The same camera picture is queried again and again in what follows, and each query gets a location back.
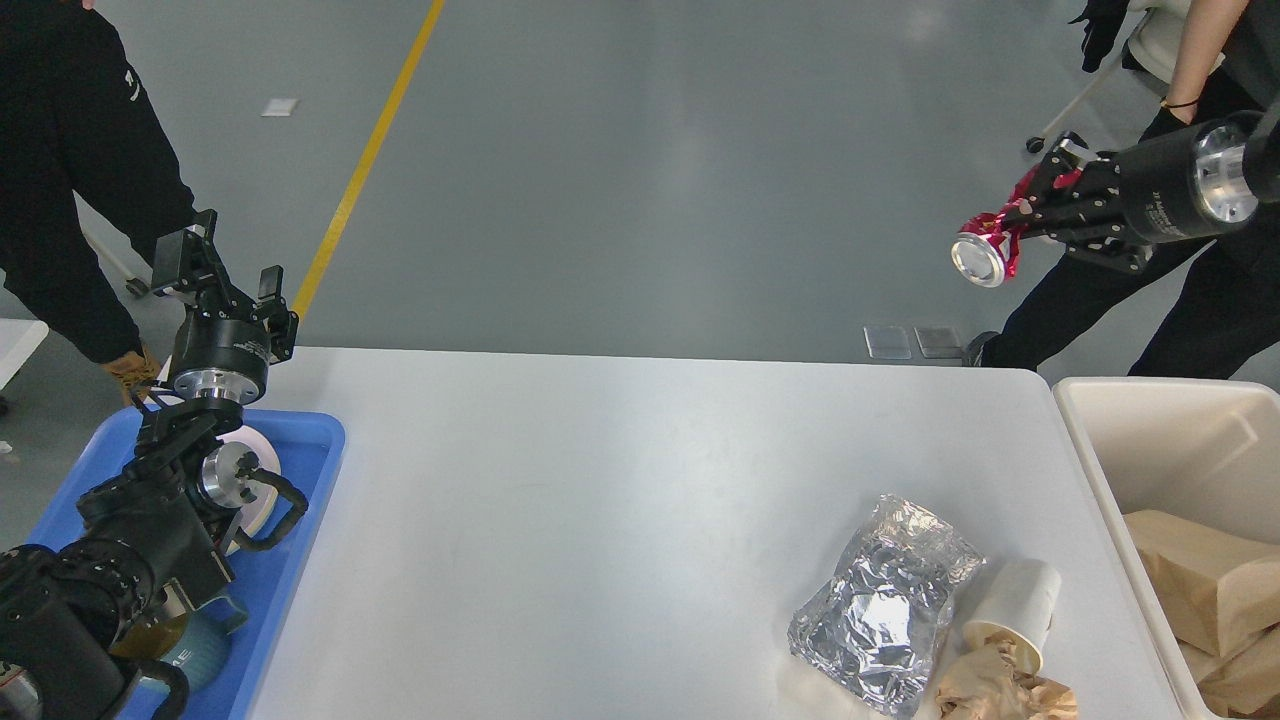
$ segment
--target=tan boot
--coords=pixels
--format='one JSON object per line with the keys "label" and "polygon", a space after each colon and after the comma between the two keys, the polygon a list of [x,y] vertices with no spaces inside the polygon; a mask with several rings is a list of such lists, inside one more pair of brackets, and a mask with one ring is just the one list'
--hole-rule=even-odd
{"label": "tan boot", "polygon": [[138,400],[146,400],[148,386],[143,383],[154,380],[160,375],[160,364],[151,356],[151,348],[145,345],[142,346],[142,355],[131,350],[123,356],[102,365],[102,369],[110,373],[115,378],[115,382],[120,383],[120,397],[124,400],[125,407],[133,405],[133,401],[129,398],[129,391],[134,391]]}

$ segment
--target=person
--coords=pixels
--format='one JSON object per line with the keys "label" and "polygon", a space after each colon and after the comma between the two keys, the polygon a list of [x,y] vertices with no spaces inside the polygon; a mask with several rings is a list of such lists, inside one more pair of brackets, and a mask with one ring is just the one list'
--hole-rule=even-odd
{"label": "person", "polygon": [[120,36],[93,0],[0,0],[4,287],[129,392],[159,364],[84,240],[73,193],[148,265],[193,195]]}
{"label": "person", "polygon": [[[1226,60],[1211,72],[1219,53]],[[1277,69],[1280,3],[1193,0],[1169,92],[1142,140],[1267,108],[1280,88]],[[1064,254],[1000,332],[968,343],[963,364],[1036,370],[1108,310],[1192,258],[1176,302],[1129,374],[1228,379],[1280,342],[1280,209],[1274,206],[1262,206],[1243,231],[1155,246],[1137,275]]]}

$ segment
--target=yellow floor line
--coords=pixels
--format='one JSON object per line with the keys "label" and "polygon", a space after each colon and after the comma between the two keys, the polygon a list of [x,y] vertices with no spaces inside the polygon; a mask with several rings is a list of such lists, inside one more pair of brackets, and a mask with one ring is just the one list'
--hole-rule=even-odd
{"label": "yellow floor line", "polygon": [[426,14],[426,20],[422,22],[422,28],[417,32],[417,38],[413,40],[413,47],[408,51],[408,56],[404,58],[399,77],[396,78],[396,86],[392,87],[392,94],[387,97],[387,104],[383,105],[383,114],[378,118],[378,124],[374,126],[374,133],[369,136],[365,151],[361,152],[360,161],[356,163],[356,172],[351,174],[347,191],[342,193],[342,201],[338,202],[338,209],[334,210],[333,220],[329,222],[329,229],[324,233],[320,249],[316,250],[315,258],[311,259],[311,268],[307,270],[307,275],[302,278],[302,287],[298,288],[298,295],[293,300],[293,310],[298,314],[300,322],[306,319],[307,309],[311,307],[316,288],[320,287],[320,281],[324,278],[325,270],[329,269],[333,252],[338,249],[342,232],[347,229],[347,220],[356,208],[356,201],[360,200],[361,191],[365,190],[369,170],[372,169],[374,160],[378,159],[378,152],[383,149],[387,131],[390,129],[392,122],[396,119],[396,113],[399,111],[401,100],[404,99],[404,91],[408,90],[408,83],[413,79],[413,70],[417,69],[417,63],[422,58],[426,42],[431,40],[431,31],[435,29],[435,22],[439,19],[443,8],[444,0],[433,0],[431,10]]}

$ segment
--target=black glove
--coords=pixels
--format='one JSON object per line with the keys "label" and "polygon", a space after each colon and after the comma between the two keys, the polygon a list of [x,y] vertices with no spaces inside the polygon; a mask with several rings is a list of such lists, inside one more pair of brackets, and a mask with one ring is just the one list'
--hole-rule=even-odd
{"label": "black glove", "polygon": [[1151,120],[1147,129],[1142,131],[1142,137],[1139,137],[1138,141],[1142,142],[1143,140],[1169,135],[1185,127],[1188,127],[1188,124],[1178,119],[1178,117],[1174,115],[1169,108],[1161,108],[1160,111],[1156,113],[1156,119]]}
{"label": "black glove", "polygon": [[1129,12],[1128,0],[1088,0],[1080,17],[1068,23],[1088,20],[1084,23],[1084,40],[1080,42],[1080,53],[1084,54],[1080,68],[1084,72],[1097,70],[1102,58],[1115,47],[1126,12]]}

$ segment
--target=chair leg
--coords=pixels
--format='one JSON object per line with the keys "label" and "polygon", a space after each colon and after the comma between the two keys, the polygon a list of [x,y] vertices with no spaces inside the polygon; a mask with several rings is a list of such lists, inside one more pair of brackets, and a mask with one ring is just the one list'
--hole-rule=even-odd
{"label": "chair leg", "polygon": [[1066,104],[1066,108],[1062,108],[1062,111],[1059,113],[1052,120],[1050,120],[1047,126],[1044,126],[1044,129],[1042,129],[1039,135],[1027,140],[1027,150],[1029,152],[1039,152],[1041,149],[1044,147],[1044,140],[1053,137],[1055,135],[1059,133],[1059,131],[1062,129],[1062,124],[1066,122],[1066,118],[1071,113],[1074,113],[1075,109],[1079,108],[1080,102],[1084,102],[1084,100],[1089,95],[1092,95],[1093,91],[1097,90],[1103,81],[1107,79],[1107,76],[1110,76],[1112,72],[1115,72],[1117,67],[1120,67],[1120,61],[1123,60],[1123,58],[1124,53],[1116,53],[1116,56],[1112,58],[1102,69],[1097,72],[1097,74],[1093,76],[1093,79],[1089,81],[1089,85],[1085,85],[1084,90],[1082,90],[1075,97],[1073,97],[1071,101]]}
{"label": "chair leg", "polygon": [[84,233],[84,240],[88,241],[90,247],[92,247],[93,251],[97,252],[99,258],[105,258],[106,261],[111,264],[111,266],[114,266],[118,273],[124,275],[124,287],[125,290],[129,291],[129,295],[132,295],[133,297],[142,297],[151,290],[147,286],[146,281],[134,274],[133,270],[128,268],[128,265],[122,263],[120,259],[116,258],[114,252],[108,250],[106,246],[99,242],[97,238],[93,237],[88,231],[81,228],[81,232]]}

